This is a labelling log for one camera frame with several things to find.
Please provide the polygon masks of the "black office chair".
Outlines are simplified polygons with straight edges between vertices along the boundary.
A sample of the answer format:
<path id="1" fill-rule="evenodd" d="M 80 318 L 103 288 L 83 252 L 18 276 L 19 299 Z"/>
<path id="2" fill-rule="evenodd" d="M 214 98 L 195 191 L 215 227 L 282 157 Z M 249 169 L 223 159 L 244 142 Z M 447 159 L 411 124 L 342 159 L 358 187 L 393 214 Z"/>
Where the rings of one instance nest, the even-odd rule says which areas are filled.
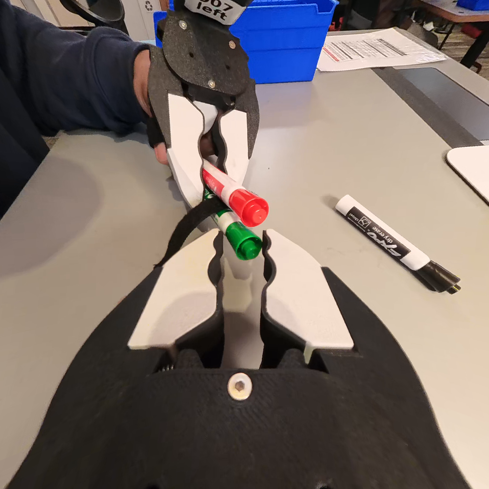
<path id="1" fill-rule="evenodd" d="M 122 1 L 60 1 L 65 9 L 95 26 L 116 28 L 125 33 L 125 9 Z"/>

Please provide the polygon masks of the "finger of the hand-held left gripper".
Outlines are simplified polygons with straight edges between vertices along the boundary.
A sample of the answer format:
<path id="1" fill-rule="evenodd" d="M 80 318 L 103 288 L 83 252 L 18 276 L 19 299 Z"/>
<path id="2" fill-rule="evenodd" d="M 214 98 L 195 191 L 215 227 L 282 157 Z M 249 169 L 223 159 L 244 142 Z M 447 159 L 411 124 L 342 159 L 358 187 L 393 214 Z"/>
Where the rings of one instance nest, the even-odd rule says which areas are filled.
<path id="1" fill-rule="evenodd" d="M 232 110 L 218 123 L 218 168 L 242 184 L 249 164 L 247 114 Z"/>
<path id="2" fill-rule="evenodd" d="M 214 125 L 218 109 L 175 94 L 168 95 L 168 103 L 171 142 L 167 144 L 167 158 L 181 195 L 194 208 L 204 193 L 200 141 Z"/>

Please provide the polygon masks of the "black marker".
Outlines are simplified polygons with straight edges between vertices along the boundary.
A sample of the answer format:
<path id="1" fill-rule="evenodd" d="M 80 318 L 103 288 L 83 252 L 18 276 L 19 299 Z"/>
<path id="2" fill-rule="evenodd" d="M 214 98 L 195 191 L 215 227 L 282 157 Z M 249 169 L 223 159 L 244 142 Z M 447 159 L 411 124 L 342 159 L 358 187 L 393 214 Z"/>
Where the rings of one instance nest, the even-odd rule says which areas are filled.
<path id="1" fill-rule="evenodd" d="M 335 209 L 378 248 L 410 270 L 432 290 L 450 294 L 461 290 L 459 277 L 431 260 L 424 252 L 350 195 L 339 199 Z"/>

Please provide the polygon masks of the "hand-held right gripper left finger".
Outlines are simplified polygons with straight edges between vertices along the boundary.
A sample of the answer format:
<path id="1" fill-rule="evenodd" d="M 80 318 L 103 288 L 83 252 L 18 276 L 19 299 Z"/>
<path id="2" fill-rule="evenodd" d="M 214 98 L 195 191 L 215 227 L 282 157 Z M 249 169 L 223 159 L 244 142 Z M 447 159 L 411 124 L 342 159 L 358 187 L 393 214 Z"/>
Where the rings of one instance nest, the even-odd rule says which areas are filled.
<path id="1" fill-rule="evenodd" d="M 184 349 L 199 327 L 218 327 L 222 314 L 223 233 L 211 229 L 163 266 L 128 341 L 131 350 Z"/>

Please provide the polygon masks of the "large blue plastic bin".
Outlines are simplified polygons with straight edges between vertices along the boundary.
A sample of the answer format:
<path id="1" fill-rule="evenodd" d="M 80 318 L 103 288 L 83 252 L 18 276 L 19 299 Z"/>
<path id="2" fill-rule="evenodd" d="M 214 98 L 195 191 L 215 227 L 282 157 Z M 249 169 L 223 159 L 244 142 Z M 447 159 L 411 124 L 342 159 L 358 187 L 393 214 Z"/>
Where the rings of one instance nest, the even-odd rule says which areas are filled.
<path id="1" fill-rule="evenodd" d="M 311 81 L 337 5 L 338 1 L 252 1 L 229 30 L 248 55 L 255 83 Z M 154 14 L 155 34 L 166 13 Z M 162 48 L 157 37 L 156 46 Z"/>

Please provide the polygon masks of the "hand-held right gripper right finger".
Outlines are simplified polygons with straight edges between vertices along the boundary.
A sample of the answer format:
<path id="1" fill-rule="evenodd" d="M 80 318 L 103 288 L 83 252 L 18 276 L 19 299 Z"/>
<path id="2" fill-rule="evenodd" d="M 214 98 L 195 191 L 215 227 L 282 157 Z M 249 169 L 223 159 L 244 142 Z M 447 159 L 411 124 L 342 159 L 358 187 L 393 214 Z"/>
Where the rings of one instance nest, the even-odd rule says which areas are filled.
<path id="1" fill-rule="evenodd" d="M 320 263 L 273 229 L 264 239 L 263 319 L 311 354 L 315 350 L 351 351 L 354 341 Z"/>

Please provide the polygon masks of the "red marker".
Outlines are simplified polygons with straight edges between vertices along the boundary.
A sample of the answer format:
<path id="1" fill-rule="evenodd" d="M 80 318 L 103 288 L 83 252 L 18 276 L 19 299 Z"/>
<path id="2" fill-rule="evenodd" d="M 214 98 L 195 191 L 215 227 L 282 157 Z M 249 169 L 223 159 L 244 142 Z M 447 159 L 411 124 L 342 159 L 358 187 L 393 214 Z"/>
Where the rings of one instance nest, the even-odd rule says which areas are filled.
<path id="1" fill-rule="evenodd" d="M 202 178 L 208 189 L 238 216 L 247 227 L 262 224 L 269 213 L 267 201 L 248 191 L 210 162 L 204 162 Z"/>

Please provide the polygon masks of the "green marker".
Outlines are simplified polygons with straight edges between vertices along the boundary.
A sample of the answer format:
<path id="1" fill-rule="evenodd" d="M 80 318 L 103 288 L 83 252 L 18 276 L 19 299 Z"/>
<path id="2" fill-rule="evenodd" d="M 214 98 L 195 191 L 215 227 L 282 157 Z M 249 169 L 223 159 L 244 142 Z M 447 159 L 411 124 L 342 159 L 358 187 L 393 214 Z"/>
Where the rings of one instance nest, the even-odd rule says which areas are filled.
<path id="1" fill-rule="evenodd" d="M 240 260 L 255 259 L 262 249 L 261 239 L 247 228 L 238 215 L 228 207 L 211 215 Z"/>

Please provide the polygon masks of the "printed paper sheet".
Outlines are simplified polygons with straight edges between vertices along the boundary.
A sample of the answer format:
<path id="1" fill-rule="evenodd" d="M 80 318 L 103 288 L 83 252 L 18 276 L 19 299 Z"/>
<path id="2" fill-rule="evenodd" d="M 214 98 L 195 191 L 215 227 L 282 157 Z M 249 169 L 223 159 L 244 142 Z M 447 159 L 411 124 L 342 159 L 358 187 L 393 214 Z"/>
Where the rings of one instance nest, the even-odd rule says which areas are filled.
<path id="1" fill-rule="evenodd" d="M 320 72 L 410 66 L 445 61 L 447 56 L 395 28 L 327 35 L 316 69 Z"/>

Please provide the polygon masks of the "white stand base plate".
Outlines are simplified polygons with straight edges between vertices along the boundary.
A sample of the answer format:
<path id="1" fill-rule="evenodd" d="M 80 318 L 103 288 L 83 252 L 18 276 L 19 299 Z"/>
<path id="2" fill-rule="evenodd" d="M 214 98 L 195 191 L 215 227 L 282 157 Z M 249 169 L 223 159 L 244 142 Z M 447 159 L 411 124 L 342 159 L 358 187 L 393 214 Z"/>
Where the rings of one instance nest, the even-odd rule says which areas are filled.
<path id="1" fill-rule="evenodd" d="M 488 145 L 453 148 L 448 151 L 446 161 L 488 205 Z"/>

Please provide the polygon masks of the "person's left forearm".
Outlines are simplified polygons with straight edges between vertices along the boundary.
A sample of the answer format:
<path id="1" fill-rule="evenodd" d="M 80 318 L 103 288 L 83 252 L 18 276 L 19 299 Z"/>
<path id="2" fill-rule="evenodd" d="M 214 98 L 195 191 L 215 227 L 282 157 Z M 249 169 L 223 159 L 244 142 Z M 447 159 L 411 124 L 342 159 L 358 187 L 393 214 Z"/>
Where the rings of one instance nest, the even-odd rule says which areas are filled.
<path id="1" fill-rule="evenodd" d="M 1 1 L 1 70 L 37 131 L 127 133 L 148 114 L 134 88 L 135 62 L 149 45 L 113 28 L 87 36 L 57 28 Z"/>

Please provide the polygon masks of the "person's left hand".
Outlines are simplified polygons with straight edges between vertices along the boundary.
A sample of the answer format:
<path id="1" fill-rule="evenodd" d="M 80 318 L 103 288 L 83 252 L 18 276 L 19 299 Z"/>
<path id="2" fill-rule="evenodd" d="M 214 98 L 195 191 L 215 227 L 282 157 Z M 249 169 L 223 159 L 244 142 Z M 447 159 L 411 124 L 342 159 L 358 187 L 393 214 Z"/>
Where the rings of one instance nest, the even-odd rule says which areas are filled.
<path id="1" fill-rule="evenodd" d="M 144 49 L 137 54 L 134 61 L 133 88 L 138 103 L 142 107 L 143 111 L 148 115 L 148 138 L 155 151 L 156 159 L 159 163 L 168 165 L 167 149 L 157 121 L 154 118 L 149 99 L 148 80 L 150 67 L 150 51 Z"/>

